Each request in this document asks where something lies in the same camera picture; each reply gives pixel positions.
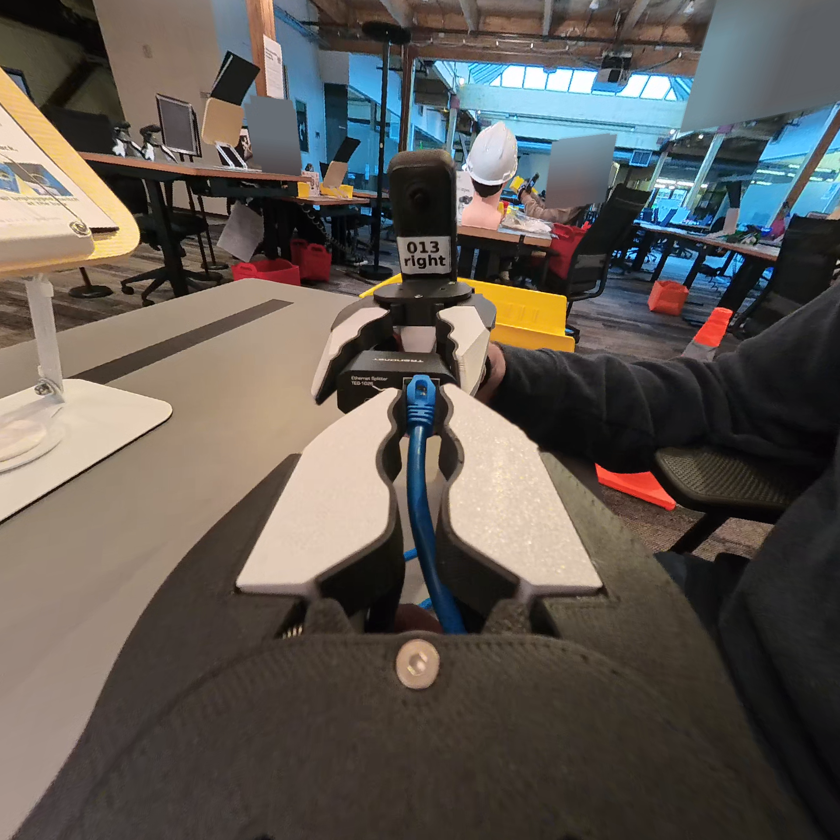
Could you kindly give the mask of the black office chair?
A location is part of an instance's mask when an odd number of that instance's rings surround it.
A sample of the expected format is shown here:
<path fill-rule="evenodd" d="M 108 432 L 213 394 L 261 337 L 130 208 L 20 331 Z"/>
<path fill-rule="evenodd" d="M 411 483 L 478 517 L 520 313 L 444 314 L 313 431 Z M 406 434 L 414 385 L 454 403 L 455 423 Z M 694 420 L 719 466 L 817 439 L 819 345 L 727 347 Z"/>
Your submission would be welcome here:
<path fill-rule="evenodd" d="M 202 256 L 205 255 L 203 236 L 209 233 L 208 223 L 194 211 L 170 209 L 165 202 L 161 182 L 145 180 L 142 184 L 148 208 L 134 215 L 140 231 L 140 242 L 159 250 L 164 264 L 162 268 L 121 280 L 122 293 L 130 296 L 134 294 L 136 284 L 149 281 L 140 294 L 142 306 L 149 307 L 154 305 L 151 294 L 164 284 L 171 286 L 176 298 L 188 294 L 189 290 L 203 291 L 211 284 L 221 284 L 224 280 L 221 274 L 207 268 L 188 270 L 183 265 L 186 252 L 182 243 L 188 238 L 195 238 Z"/>

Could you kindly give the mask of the white document stand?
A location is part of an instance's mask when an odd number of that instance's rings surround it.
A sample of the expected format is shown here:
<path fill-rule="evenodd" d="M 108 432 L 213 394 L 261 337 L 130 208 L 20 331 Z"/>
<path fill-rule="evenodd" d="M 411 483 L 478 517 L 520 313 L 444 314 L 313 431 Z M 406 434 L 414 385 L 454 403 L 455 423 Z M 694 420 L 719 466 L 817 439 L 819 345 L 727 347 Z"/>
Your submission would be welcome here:
<path fill-rule="evenodd" d="M 1 108 L 115 223 L 92 233 L 78 221 L 1 223 L 1 278 L 22 280 L 33 323 L 37 375 L 1 400 L 1 521 L 165 423 L 172 406 L 62 374 L 50 276 L 122 257 L 140 242 L 133 215 L 9 75 Z"/>

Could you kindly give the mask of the red plastic bin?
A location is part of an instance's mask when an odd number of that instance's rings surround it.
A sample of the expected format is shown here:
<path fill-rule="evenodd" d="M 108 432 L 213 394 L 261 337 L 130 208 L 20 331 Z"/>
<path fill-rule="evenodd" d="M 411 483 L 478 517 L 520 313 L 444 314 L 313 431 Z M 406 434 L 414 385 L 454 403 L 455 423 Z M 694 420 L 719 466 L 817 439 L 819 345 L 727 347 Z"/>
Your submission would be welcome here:
<path fill-rule="evenodd" d="M 330 280 L 332 254 L 326 246 L 303 238 L 292 238 L 290 257 L 298 267 L 301 282 L 326 283 Z"/>
<path fill-rule="evenodd" d="M 239 262 L 232 266 L 232 275 L 234 280 L 259 279 L 287 286 L 301 285 L 299 267 L 282 258 Z"/>

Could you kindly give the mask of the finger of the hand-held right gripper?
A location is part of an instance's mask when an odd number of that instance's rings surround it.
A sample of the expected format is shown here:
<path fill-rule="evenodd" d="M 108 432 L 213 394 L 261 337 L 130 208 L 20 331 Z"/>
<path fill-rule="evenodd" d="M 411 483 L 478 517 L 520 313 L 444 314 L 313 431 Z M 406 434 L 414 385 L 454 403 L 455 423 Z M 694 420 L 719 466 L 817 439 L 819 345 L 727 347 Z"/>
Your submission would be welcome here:
<path fill-rule="evenodd" d="M 360 353 L 393 338 L 394 321 L 379 305 L 349 305 L 332 324 L 311 384 L 311 396 L 323 404 L 338 389 L 340 373 Z"/>
<path fill-rule="evenodd" d="M 492 331 L 492 306 L 458 305 L 438 312 L 438 354 L 458 387 L 475 396 L 483 381 Z"/>

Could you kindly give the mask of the yellow plastic bin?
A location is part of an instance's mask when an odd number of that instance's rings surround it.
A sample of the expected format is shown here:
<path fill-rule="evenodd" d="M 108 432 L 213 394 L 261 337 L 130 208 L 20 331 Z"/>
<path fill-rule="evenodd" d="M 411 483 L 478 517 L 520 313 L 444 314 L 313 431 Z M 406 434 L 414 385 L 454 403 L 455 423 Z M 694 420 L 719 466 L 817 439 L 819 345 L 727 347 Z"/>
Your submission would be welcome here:
<path fill-rule="evenodd" d="M 574 352 L 574 337 L 566 332 L 564 297 L 468 278 L 462 281 L 496 307 L 492 341 L 527 350 Z"/>

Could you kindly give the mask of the person's right hand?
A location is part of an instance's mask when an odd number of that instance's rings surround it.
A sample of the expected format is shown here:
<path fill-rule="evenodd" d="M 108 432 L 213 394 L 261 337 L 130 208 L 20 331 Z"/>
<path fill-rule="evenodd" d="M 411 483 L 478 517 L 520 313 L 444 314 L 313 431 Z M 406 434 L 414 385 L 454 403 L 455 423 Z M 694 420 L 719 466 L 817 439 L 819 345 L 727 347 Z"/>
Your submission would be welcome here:
<path fill-rule="evenodd" d="M 498 392 L 506 371 L 507 363 L 501 346 L 495 342 L 490 342 L 484 372 L 476 392 L 476 399 L 484 404 L 489 404 Z"/>

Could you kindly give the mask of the mannequin head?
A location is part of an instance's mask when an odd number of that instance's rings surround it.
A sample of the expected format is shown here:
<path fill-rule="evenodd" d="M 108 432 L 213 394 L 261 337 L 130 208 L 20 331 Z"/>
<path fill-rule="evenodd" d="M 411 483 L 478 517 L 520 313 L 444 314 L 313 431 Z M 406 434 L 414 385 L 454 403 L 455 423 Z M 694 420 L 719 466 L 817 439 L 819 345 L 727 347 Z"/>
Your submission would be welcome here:
<path fill-rule="evenodd" d="M 504 183 L 485 184 L 469 178 L 469 201 L 459 211 L 460 227 L 496 231 L 501 224 L 501 192 Z"/>

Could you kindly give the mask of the ceiling projector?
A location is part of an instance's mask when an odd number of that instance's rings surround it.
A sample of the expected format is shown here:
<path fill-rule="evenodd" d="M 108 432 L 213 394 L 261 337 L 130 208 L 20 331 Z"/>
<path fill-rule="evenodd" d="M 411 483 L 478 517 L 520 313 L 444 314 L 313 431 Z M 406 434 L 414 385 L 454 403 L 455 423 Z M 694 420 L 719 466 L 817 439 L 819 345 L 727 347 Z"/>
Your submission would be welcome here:
<path fill-rule="evenodd" d="M 617 94 L 626 86 L 632 75 L 634 53 L 630 49 L 607 51 L 595 73 L 591 85 L 592 93 Z"/>

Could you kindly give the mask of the dark office chair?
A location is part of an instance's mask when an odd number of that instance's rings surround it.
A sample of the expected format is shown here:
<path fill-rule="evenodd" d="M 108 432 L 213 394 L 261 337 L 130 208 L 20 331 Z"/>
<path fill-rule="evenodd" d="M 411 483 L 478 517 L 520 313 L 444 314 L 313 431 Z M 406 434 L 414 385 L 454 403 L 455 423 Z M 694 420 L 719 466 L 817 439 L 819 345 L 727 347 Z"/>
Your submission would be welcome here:
<path fill-rule="evenodd" d="M 787 227 L 771 279 L 732 333 L 759 335 L 830 287 L 839 258 L 837 219 L 794 216 Z"/>

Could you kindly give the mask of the black ethernet splitter box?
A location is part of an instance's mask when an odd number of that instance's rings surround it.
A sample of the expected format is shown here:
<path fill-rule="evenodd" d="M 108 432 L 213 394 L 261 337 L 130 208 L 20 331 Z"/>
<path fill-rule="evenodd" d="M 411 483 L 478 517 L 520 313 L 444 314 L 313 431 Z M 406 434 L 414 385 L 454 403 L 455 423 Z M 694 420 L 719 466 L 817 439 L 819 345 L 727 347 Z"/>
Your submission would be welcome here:
<path fill-rule="evenodd" d="M 363 351 L 339 374 L 338 408 L 347 414 L 381 392 L 404 391 L 417 375 L 428 376 L 436 387 L 456 383 L 456 378 L 436 353 Z"/>

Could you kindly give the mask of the hanging paper sheet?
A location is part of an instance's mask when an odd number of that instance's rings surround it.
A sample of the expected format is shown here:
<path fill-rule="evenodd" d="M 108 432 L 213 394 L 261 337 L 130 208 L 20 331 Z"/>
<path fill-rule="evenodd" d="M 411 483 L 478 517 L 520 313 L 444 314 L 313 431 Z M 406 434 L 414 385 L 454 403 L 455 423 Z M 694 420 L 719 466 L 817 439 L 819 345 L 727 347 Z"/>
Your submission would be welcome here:
<path fill-rule="evenodd" d="M 263 217 L 250 206 L 235 202 L 217 245 L 240 262 L 251 262 L 264 237 Z"/>

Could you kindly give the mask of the long wooden desk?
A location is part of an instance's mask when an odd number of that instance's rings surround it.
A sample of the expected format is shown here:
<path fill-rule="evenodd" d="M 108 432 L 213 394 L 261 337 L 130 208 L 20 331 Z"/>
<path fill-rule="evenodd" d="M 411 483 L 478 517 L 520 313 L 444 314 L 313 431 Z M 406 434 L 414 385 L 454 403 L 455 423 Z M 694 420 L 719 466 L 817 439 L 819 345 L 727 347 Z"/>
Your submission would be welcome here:
<path fill-rule="evenodd" d="M 82 152 L 101 178 L 121 175 L 139 181 L 159 181 L 161 185 L 184 182 L 199 196 L 298 198 L 297 184 L 308 180 L 302 175 L 285 175 L 234 167 L 203 167 L 195 164 L 152 162 L 114 154 Z"/>

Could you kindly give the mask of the white hard hat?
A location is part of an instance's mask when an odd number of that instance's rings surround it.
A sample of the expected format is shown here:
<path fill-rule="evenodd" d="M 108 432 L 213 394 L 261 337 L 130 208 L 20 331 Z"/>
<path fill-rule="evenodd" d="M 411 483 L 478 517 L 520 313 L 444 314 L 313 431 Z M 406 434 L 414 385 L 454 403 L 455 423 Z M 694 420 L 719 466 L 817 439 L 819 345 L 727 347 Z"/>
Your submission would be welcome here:
<path fill-rule="evenodd" d="M 483 186 L 504 186 L 518 169 L 518 141 L 504 122 L 483 129 L 472 143 L 465 171 Z"/>

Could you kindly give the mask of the tan and black board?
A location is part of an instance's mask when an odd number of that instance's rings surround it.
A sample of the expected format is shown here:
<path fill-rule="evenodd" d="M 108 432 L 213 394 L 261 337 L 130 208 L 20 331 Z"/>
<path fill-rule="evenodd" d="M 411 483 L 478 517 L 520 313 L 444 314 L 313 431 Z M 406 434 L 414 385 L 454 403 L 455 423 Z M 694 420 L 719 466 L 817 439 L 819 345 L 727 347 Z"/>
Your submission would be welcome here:
<path fill-rule="evenodd" d="M 259 68 L 228 50 L 205 102 L 201 139 L 205 144 L 236 145 L 244 120 L 243 102 Z"/>

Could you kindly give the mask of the printed instruction sheet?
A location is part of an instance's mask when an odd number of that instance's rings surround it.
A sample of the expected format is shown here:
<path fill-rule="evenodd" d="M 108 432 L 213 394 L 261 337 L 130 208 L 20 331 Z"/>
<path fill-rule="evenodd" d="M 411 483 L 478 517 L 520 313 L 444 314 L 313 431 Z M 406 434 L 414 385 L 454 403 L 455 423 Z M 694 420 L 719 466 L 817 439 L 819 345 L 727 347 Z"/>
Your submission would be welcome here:
<path fill-rule="evenodd" d="M 21 226 L 36 221 L 73 222 L 92 233 L 118 224 L 70 179 L 1 108 L 1 222 Z"/>

